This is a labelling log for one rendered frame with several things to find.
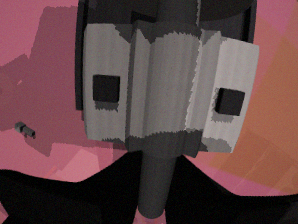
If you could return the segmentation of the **grey metal shaft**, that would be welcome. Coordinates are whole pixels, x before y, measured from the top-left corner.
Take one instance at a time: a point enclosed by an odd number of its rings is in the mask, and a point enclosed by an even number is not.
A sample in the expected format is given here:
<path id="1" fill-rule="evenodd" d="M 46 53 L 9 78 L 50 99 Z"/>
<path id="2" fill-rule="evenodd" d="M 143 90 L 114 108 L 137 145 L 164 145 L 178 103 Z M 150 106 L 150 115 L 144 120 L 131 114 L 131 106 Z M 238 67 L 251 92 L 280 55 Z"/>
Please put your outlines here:
<path id="1" fill-rule="evenodd" d="M 157 0 L 157 22 L 188 23 L 200 26 L 201 0 Z M 141 216 L 157 218 L 164 213 L 177 157 L 157 159 L 142 153 L 138 210 Z"/>

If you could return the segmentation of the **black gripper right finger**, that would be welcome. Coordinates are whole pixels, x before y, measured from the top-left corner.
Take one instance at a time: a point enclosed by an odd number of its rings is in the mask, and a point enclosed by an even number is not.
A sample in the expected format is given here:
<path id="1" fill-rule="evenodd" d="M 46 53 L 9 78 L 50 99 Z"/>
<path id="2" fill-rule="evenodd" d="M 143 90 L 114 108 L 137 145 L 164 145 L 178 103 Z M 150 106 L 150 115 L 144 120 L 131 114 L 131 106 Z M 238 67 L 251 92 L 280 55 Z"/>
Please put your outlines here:
<path id="1" fill-rule="evenodd" d="M 166 224 L 297 224 L 298 193 L 238 196 L 177 156 L 165 204 Z"/>

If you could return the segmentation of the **grey metal ring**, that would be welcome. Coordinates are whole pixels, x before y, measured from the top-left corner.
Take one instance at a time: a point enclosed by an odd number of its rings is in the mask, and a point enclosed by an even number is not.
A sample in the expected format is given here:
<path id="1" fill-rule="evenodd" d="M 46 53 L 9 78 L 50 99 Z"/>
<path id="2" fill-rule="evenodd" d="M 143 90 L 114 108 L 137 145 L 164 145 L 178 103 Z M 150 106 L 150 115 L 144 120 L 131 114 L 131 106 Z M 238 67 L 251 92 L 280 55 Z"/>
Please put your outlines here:
<path id="1" fill-rule="evenodd" d="M 117 0 L 130 11 L 148 16 L 157 15 L 157 0 Z M 250 8 L 254 0 L 201 0 L 200 22 L 229 19 Z"/>

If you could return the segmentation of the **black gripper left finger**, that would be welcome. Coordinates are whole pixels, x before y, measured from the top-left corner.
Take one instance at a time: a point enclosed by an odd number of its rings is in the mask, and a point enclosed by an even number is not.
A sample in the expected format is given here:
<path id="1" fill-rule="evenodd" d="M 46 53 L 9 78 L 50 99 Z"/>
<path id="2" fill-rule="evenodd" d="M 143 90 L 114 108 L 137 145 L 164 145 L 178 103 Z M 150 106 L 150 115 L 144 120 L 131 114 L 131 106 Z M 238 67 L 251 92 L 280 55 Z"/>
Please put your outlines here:
<path id="1" fill-rule="evenodd" d="M 0 204 L 35 224 L 133 224 L 142 153 L 126 152 L 77 183 L 0 169 Z"/>

